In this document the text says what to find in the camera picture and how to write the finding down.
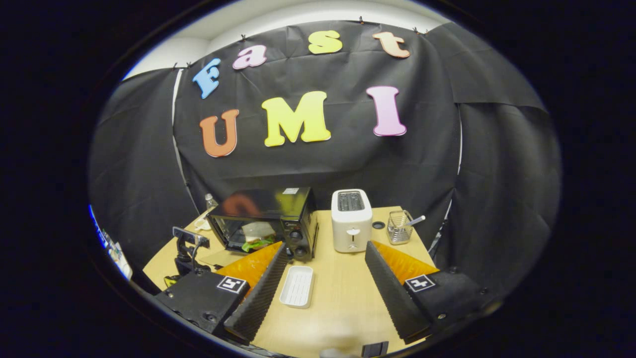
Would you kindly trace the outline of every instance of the wire basket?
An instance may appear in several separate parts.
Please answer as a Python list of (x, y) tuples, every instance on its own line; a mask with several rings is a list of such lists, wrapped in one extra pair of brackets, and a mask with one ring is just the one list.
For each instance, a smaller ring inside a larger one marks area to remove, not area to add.
[(411, 214), (406, 210), (392, 211), (389, 213), (389, 223), (387, 224), (387, 234), (389, 241), (396, 245), (407, 243), (411, 239), (412, 226), (406, 226), (407, 222), (413, 220)]

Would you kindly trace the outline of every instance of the water bottle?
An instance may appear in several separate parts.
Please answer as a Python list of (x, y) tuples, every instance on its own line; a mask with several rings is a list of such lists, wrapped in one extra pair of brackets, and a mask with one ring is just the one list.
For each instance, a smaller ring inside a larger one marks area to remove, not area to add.
[(216, 200), (214, 200), (214, 198), (212, 197), (212, 194), (207, 193), (205, 195), (205, 207), (210, 210), (211, 208), (218, 206), (219, 203), (216, 202)]

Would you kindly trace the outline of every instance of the white tray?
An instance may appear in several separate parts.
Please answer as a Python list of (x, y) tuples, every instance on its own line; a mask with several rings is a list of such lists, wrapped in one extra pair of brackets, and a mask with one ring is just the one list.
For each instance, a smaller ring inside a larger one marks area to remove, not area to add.
[(280, 293), (280, 301), (289, 307), (307, 308), (313, 286), (314, 269), (309, 266), (291, 266)]

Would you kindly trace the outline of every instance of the table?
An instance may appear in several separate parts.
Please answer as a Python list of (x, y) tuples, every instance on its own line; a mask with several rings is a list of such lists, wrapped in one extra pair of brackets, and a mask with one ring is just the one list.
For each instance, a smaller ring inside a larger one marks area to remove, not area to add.
[[(374, 208), (373, 221), (386, 224), (389, 212), (394, 210), (401, 208)], [(364, 252), (343, 254), (335, 251), (331, 211), (319, 210), (316, 215), (321, 229), (315, 258), (309, 262), (294, 260), (287, 265), (263, 324), (251, 343), (273, 352), (303, 358), (318, 357), (319, 352), (327, 348), (360, 355), (362, 346), (367, 344), (389, 341), (387, 352), (391, 353), (418, 343), (405, 345), (399, 338), (366, 266)], [(194, 231), (193, 223), (185, 229)], [(212, 231), (198, 233), (210, 239), (210, 249), (199, 248), (198, 262), (225, 266), (244, 257), (242, 254), (226, 251)], [(371, 239), (390, 245), (386, 228), (372, 230)], [(174, 265), (177, 255), (176, 240), (173, 238), (167, 243), (144, 268), (145, 274), (162, 290), (166, 289), (163, 277), (177, 274)], [(408, 243), (391, 247), (434, 266), (415, 231)], [(291, 266), (310, 266), (314, 269), (314, 290), (310, 298), (311, 305), (307, 309), (291, 308), (279, 301)]]

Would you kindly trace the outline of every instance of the white toaster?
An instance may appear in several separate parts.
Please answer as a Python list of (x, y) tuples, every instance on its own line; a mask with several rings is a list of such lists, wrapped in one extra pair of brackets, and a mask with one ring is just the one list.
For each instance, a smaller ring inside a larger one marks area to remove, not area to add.
[(366, 250), (371, 239), (371, 204), (360, 189), (338, 190), (331, 196), (333, 248), (338, 252)]

